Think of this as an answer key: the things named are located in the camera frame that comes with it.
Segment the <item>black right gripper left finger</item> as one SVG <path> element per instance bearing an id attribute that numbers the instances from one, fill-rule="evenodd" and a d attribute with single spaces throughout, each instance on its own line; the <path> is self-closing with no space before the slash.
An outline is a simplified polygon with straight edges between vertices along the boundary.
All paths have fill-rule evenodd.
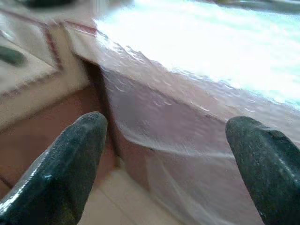
<path id="1" fill-rule="evenodd" d="M 30 165 L 0 202 L 3 225 L 76 225 L 105 149 L 107 119 L 80 116 Z"/>

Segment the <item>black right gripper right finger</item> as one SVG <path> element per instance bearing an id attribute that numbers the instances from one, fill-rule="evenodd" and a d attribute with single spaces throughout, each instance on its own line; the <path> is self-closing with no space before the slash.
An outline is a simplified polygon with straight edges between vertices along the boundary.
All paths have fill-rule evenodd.
<path id="1" fill-rule="evenodd" d="M 225 134 L 250 197 L 266 225 L 300 223 L 300 149 L 250 117 L 229 119 Z"/>

